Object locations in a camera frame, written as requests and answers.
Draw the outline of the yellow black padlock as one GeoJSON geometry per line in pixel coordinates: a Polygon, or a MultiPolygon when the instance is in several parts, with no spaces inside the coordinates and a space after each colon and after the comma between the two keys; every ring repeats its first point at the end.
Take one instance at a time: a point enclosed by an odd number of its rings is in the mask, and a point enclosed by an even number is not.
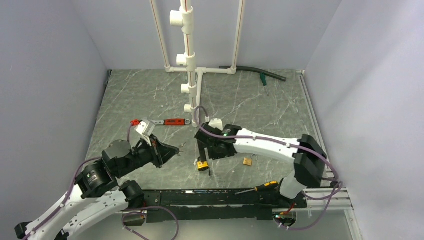
{"type": "Polygon", "coordinates": [[[203,160],[197,160],[196,167],[197,167],[197,170],[199,172],[209,171],[210,170],[210,166],[209,166],[209,164],[208,164],[208,162],[206,160],[205,161],[203,161],[203,160]]]}

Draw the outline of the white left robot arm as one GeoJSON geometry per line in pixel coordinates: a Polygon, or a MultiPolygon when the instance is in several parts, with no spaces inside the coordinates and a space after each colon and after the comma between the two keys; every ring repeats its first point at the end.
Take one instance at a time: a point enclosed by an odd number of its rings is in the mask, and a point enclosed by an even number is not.
{"type": "Polygon", "coordinates": [[[74,174],[67,192],[42,216],[15,227],[21,240],[67,240],[108,216],[127,209],[145,207],[145,194],[139,184],[118,179],[153,164],[161,168],[179,148],[161,143],[151,134],[135,147],[126,140],[115,140],[100,157],[83,162],[74,174]]]}

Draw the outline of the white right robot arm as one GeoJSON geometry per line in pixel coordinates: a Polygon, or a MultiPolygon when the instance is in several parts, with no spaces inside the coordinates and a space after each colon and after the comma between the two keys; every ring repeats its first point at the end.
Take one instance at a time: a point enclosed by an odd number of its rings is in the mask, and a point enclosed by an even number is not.
{"type": "Polygon", "coordinates": [[[321,186],[327,154],[311,135],[281,138],[259,134],[238,125],[227,124],[219,129],[204,123],[195,139],[207,149],[212,160],[252,154],[292,164],[292,173],[283,177],[275,194],[276,203],[282,208],[289,207],[303,190],[321,186]]]}

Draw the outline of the brass padlock open shackle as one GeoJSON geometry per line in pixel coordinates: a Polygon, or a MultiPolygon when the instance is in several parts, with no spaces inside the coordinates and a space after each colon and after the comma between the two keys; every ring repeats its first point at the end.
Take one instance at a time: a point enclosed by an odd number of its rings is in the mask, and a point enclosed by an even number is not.
{"type": "Polygon", "coordinates": [[[253,163],[255,163],[257,160],[258,160],[258,155],[257,154],[252,154],[251,156],[249,156],[249,157],[245,157],[244,159],[243,159],[243,162],[242,162],[242,164],[243,165],[245,165],[245,166],[249,166],[249,167],[251,167],[252,165],[253,165],[253,163]]]}

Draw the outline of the yellow black screwdriver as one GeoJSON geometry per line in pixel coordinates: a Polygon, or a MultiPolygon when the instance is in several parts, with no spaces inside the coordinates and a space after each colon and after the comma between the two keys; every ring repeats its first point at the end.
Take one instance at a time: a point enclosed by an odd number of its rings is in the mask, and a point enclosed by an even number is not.
{"type": "Polygon", "coordinates": [[[278,185],[279,185],[279,183],[277,181],[273,180],[273,181],[266,182],[262,185],[255,186],[255,187],[248,189],[248,190],[236,192],[235,195],[240,195],[240,194],[249,193],[249,192],[263,192],[263,191],[268,191],[268,190],[274,190],[278,185]]]}

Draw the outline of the red handled adjustable wrench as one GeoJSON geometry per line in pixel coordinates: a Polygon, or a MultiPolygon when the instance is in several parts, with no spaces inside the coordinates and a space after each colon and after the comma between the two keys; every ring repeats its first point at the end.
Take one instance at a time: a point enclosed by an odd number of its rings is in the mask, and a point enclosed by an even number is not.
{"type": "Polygon", "coordinates": [[[163,125],[163,126],[186,126],[190,125],[192,121],[185,118],[169,118],[163,120],[151,120],[154,125],[163,125]]]}

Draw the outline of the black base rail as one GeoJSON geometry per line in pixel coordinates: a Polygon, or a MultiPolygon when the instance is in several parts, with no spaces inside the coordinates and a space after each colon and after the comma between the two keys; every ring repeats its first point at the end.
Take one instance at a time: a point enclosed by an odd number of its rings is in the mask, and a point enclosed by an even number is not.
{"type": "Polygon", "coordinates": [[[246,188],[150,189],[133,199],[124,211],[144,208],[147,223],[179,221],[255,219],[271,221],[280,212],[307,208],[306,199],[281,196],[277,190],[248,191],[246,188]]]}

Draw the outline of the green handled screwdriver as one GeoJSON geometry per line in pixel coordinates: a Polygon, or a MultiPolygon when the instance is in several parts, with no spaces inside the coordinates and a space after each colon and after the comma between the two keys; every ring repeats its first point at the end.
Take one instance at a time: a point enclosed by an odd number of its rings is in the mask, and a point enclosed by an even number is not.
{"type": "Polygon", "coordinates": [[[268,87],[267,87],[266,75],[265,75],[263,72],[261,72],[261,73],[259,74],[259,77],[260,77],[260,80],[261,80],[261,82],[262,82],[262,85],[263,85],[263,87],[264,87],[264,89],[265,89],[266,95],[269,97],[269,96],[270,96],[270,94],[269,94],[269,90],[268,90],[268,87]]]}

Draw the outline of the white PVC pipe frame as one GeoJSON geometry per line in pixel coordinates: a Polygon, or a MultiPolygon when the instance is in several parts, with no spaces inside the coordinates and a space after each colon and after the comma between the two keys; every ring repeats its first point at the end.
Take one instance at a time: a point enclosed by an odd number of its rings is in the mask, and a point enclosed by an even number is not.
{"type": "Polygon", "coordinates": [[[183,111],[191,114],[191,125],[193,127],[197,127],[199,125],[199,121],[196,119],[195,109],[201,104],[204,74],[234,75],[237,71],[246,2],[244,0],[240,0],[238,4],[234,48],[231,65],[228,68],[207,68],[197,66],[196,53],[194,51],[194,8],[190,0],[181,0],[179,9],[172,10],[169,14],[170,25],[172,27],[181,28],[184,42],[184,53],[176,55],[177,67],[172,66],[169,60],[157,2],[155,0],[151,0],[149,3],[163,56],[164,70],[167,73],[187,73],[187,83],[182,84],[180,88],[181,93],[186,94],[189,97],[189,103],[184,105],[183,111]]]}

